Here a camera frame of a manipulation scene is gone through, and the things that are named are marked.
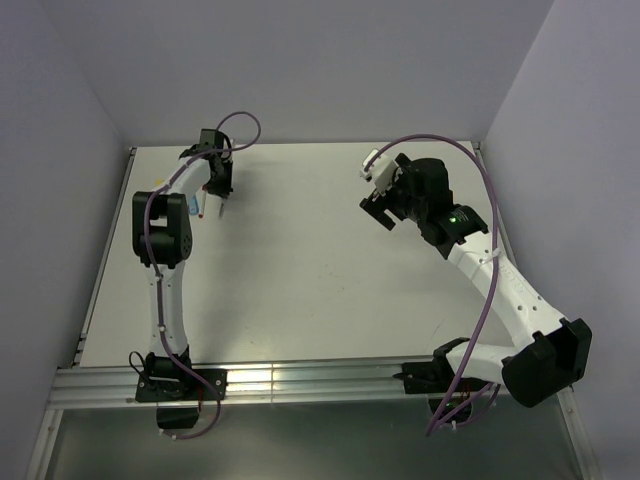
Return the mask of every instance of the white tabletop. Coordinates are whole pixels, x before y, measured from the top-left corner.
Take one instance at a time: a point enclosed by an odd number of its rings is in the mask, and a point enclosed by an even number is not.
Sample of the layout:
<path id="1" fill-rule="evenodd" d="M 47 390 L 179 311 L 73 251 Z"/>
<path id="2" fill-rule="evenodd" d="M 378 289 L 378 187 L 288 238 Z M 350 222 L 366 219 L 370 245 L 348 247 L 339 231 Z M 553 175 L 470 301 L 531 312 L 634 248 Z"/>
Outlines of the white tabletop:
<path id="1" fill-rule="evenodd" d="M 195 363 L 424 355 L 469 336 L 483 299 L 471 283 L 398 222 L 388 232 L 359 208 L 358 176 L 379 143 L 257 145 L 234 154 L 224 217 L 208 197 L 191 217 L 184 322 Z M 131 198 L 175 167 L 183 147 L 139 148 L 128 180 L 81 360 L 123 366 L 150 339 L 150 298 L 131 247 Z M 457 203 L 490 223 L 470 160 L 441 143 L 392 152 L 445 161 Z M 495 315 L 482 341 L 511 345 Z"/>

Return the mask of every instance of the purple cable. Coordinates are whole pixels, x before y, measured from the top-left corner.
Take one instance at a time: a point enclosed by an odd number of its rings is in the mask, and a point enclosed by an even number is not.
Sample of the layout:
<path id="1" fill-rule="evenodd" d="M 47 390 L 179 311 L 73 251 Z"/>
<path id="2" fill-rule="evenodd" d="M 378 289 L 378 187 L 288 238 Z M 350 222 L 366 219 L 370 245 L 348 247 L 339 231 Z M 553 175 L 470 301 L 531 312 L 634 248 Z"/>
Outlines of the purple cable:
<path id="1" fill-rule="evenodd" d="M 180 178 L 180 176 L 187 170 L 187 168 L 189 168 L 189 166 L 192 165 L 193 162 L 195 162 L 199 158 L 202 158 L 202 157 L 204 157 L 206 155 L 210 155 L 212 153 L 216 153 L 217 154 L 217 153 L 227 153 L 227 152 L 229 152 L 229 153 L 238 152 L 240 150 L 244 150 L 246 148 L 249 148 L 250 146 L 254 145 L 258 141 L 258 139 L 260 138 L 260 135 L 262 133 L 262 126 L 260 125 L 260 122 L 255 117 L 255 115 L 253 115 L 253 114 L 251 114 L 249 112 L 239 111 L 239 112 L 233 112 L 233 113 L 227 115 L 218 124 L 218 127 L 216 129 L 219 130 L 220 127 L 222 126 L 222 124 L 224 124 L 231 117 L 235 117 L 236 115 L 246 115 L 246 116 L 250 117 L 256 123 L 256 126 L 258 127 L 258 132 L 257 132 L 255 138 L 253 140 L 251 140 L 251 142 L 249 142 L 246 145 L 243 145 L 241 147 L 212 148 L 211 150 L 207 150 L 207 151 L 201 152 L 201 153 L 199 153 L 197 155 L 194 155 L 189 160 L 187 160 L 176 171 L 176 173 L 173 174 L 173 176 L 169 179 L 169 181 L 165 185 L 163 185 L 159 189 L 153 191 L 151 193 L 151 195 L 149 195 L 149 199 L 147 200 L 147 203 L 146 203 L 146 205 L 144 207 L 144 243 L 145 243 L 145 247 L 147 249 L 147 255 L 149 256 L 149 261 L 151 262 L 151 265 L 153 265 L 153 269 L 154 269 L 154 271 L 156 273 L 156 280 L 157 280 L 157 282 L 156 282 L 156 293 L 157 293 L 156 300 L 157 300 L 157 305 L 158 305 L 158 326 L 159 327 L 164 327 L 165 326 L 165 323 L 164 323 L 164 301 L 163 301 L 163 298 L 162 298 L 162 279 L 163 279 L 163 275 L 162 275 L 162 272 L 160 272 L 160 267 L 158 266 L 158 262 L 156 261 L 156 258 L 155 258 L 154 254 L 153 254 L 153 248 L 151 247 L 151 206 L 153 205 L 153 201 L 157 198 L 157 196 L 160 195 L 161 193 L 166 192 L 167 190 L 169 190 L 171 188 L 171 186 L 176 182 L 176 180 L 178 180 L 178 178 Z M 171 437 L 171 438 L 176 439 L 176 440 L 189 440 L 189 439 L 192 439 L 192 438 L 200 437 L 201 435 L 204 435 L 209 430 L 211 430 L 213 428 L 213 426 L 216 424 L 216 422 L 218 421 L 218 418 L 220 418 L 220 411 L 221 411 L 221 408 L 222 408 L 222 405 L 220 403 L 220 395 L 219 395 L 218 391 L 215 388 L 213 388 L 213 385 L 211 385 L 211 383 L 209 383 L 206 379 L 204 379 L 203 377 L 198 375 L 191 368 L 187 367 L 182 362 L 180 362 L 180 360 L 178 360 L 176 358 L 176 356 L 171 351 L 171 347 L 169 346 L 169 342 L 167 341 L 166 333 L 163 331 L 164 329 L 163 328 L 159 328 L 159 330 L 160 330 L 160 341 L 162 342 L 162 347 L 164 348 L 165 352 L 169 356 L 169 359 L 178 368 L 180 368 L 181 370 L 186 372 L 188 375 L 190 375 L 191 377 L 196 379 L 198 382 L 200 382 L 204 387 L 206 387 L 207 390 L 209 390 L 213 394 L 215 399 L 216 399 L 216 413 L 215 413 L 213 419 L 211 420 L 211 422 L 209 422 L 209 424 L 206 427 L 204 427 L 202 430 L 199 430 L 199 431 L 197 431 L 195 433 L 190 433 L 190 434 L 170 434 L 170 433 L 167 433 L 167 432 L 163 432 L 163 433 L 165 435 Z"/>
<path id="2" fill-rule="evenodd" d="M 478 170 L 480 171 L 480 175 L 482 176 L 482 181 L 484 182 L 485 189 L 487 190 L 487 195 L 489 196 L 489 203 L 491 204 L 491 215 L 492 215 L 491 250 L 495 251 L 498 248 L 498 201 L 496 199 L 496 194 L 493 189 L 491 179 L 489 178 L 489 174 L 485 170 L 484 166 L 480 163 L 480 160 L 478 160 L 475 154 L 471 152 L 468 148 L 466 148 L 464 145 L 448 137 L 443 137 L 441 135 L 422 134 L 422 133 L 415 134 L 415 135 L 408 135 L 406 137 L 398 138 L 397 140 L 394 140 L 393 142 L 390 142 L 386 144 L 384 147 L 382 147 L 378 151 L 378 153 L 374 155 L 371 158 L 371 160 L 369 160 L 369 162 L 364 168 L 364 171 L 365 172 L 369 171 L 369 169 L 371 168 L 371 165 L 373 165 L 373 163 L 384 152 L 386 152 L 390 148 L 400 143 L 407 142 L 410 140 L 436 140 L 436 141 L 448 143 L 449 145 L 456 147 L 458 150 L 461 150 L 467 157 L 471 159 L 471 161 L 476 165 L 476 167 L 478 167 Z M 482 312 L 480 313 L 480 317 L 478 318 L 478 323 L 476 324 L 476 328 L 473 330 L 473 334 L 471 335 L 471 339 L 469 340 L 467 349 L 465 350 L 464 355 L 462 357 L 462 361 L 460 362 L 460 367 L 458 367 L 458 370 L 456 371 L 453 377 L 453 380 L 449 385 L 449 389 L 447 390 L 447 393 L 445 394 L 444 398 L 440 402 L 440 405 L 438 405 L 438 408 L 436 409 L 435 413 L 433 414 L 433 417 L 431 418 L 431 421 L 429 422 L 429 425 L 427 426 L 427 430 L 426 430 L 427 436 L 431 435 L 431 433 L 435 429 L 440 428 L 442 426 L 442 423 L 440 423 L 440 416 L 442 415 L 442 412 L 446 408 L 447 403 L 453 397 L 456 391 L 456 387 L 458 386 L 458 383 L 460 383 L 460 379 L 462 378 L 462 374 L 464 373 L 464 369 L 467 367 L 467 364 L 469 363 L 469 359 L 471 358 L 471 353 L 473 352 L 473 349 L 475 348 L 476 343 L 478 343 L 480 332 L 482 331 L 482 327 L 484 327 L 487 317 L 489 316 L 489 311 L 491 310 L 491 303 L 493 302 L 493 297 L 495 296 L 496 288 L 498 286 L 498 267 L 499 267 L 498 257 L 495 256 L 493 257 L 493 272 L 491 274 L 491 283 L 489 285 L 489 291 L 487 292 L 487 299 L 484 302 L 484 307 L 482 308 Z M 485 391 L 480 390 L 479 392 L 477 392 L 473 397 L 471 397 L 468 400 L 469 403 L 477 400 L 484 392 L 486 392 L 486 390 Z M 449 413 L 449 415 L 453 416 L 463 408 L 464 407 L 462 405 L 459 405 L 454 410 L 452 410 Z"/>

